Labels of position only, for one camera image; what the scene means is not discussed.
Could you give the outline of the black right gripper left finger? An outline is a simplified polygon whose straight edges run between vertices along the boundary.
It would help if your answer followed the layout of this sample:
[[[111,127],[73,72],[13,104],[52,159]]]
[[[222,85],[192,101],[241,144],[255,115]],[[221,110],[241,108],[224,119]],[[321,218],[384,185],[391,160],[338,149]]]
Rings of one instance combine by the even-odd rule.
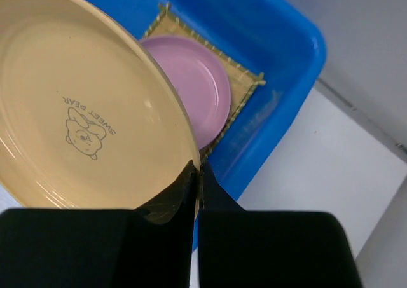
[[[28,209],[1,214],[2,287],[187,287],[200,174],[129,209]]]

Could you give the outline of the woven bamboo mat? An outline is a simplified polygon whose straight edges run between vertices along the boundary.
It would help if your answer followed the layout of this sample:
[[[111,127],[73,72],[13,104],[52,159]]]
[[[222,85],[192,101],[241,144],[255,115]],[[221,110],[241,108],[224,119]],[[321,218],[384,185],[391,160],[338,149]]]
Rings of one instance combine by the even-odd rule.
[[[181,36],[183,38],[190,38],[215,54],[225,68],[230,81],[231,108],[229,117],[220,134],[208,146],[199,149],[200,156],[204,160],[219,144],[257,87],[265,84],[263,79],[264,74],[254,74],[216,48],[211,42],[199,35],[198,32],[194,31],[180,17],[173,13],[170,3],[159,4],[158,7],[159,13],[153,23],[145,31],[142,39],[151,38],[153,36]]]

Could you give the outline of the pink plastic plate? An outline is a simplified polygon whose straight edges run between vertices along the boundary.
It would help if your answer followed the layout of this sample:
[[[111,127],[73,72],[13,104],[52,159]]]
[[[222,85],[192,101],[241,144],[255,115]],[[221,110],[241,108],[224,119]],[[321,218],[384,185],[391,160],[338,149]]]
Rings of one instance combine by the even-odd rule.
[[[231,87],[220,60],[205,46],[181,36],[141,40],[180,97],[191,121],[199,149],[222,131],[231,108]]]

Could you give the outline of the yellow plastic plate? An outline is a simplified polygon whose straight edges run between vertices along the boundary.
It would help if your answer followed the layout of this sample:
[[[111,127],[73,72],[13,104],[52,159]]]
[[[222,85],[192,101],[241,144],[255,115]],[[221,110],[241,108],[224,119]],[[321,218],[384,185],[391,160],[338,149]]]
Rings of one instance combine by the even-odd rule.
[[[201,164],[162,69],[86,0],[1,0],[1,184],[26,207],[136,208]]]

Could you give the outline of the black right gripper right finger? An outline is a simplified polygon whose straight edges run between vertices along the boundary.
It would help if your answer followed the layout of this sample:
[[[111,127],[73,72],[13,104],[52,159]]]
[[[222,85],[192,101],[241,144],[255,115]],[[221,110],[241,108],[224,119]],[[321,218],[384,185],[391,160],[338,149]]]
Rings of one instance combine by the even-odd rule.
[[[361,287],[343,226],[328,212],[250,211],[202,167],[201,287]]]

